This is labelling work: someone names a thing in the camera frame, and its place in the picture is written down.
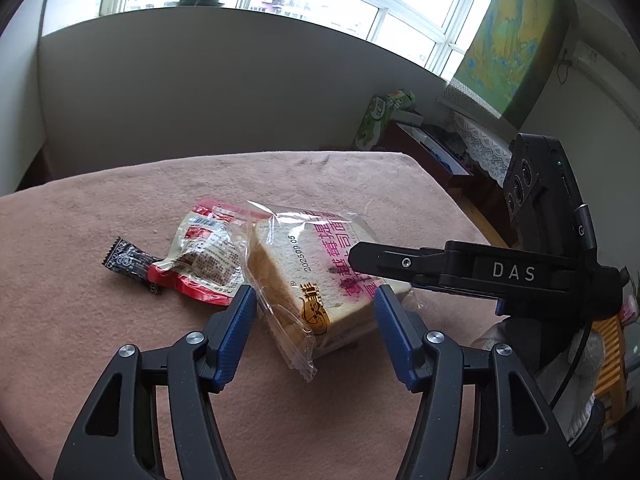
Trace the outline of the gloved right hand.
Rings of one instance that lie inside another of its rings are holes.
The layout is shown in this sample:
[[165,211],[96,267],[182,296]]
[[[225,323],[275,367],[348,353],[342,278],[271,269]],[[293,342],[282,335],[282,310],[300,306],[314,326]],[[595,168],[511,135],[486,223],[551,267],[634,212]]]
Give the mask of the gloved right hand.
[[[524,344],[525,337],[533,333],[524,320],[524,328],[518,328],[514,335],[509,333],[508,320],[501,321],[472,342],[472,347],[480,350],[490,350],[495,344],[506,342],[513,349],[516,344]],[[562,350],[549,364],[540,370],[532,372],[533,378],[544,395],[551,402],[559,390],[570,364],[577,356],[582,338],[582,330],[570,340],[570,345]],[[552,408],[568,444],[574,444],[586,431],[594,407],[596,406],[596,388],[600,370],[605,358],[605,348],[602,336],[595,330],[590,330],[582,356],[577,362],[576,370],[560,397],[558,404]]]

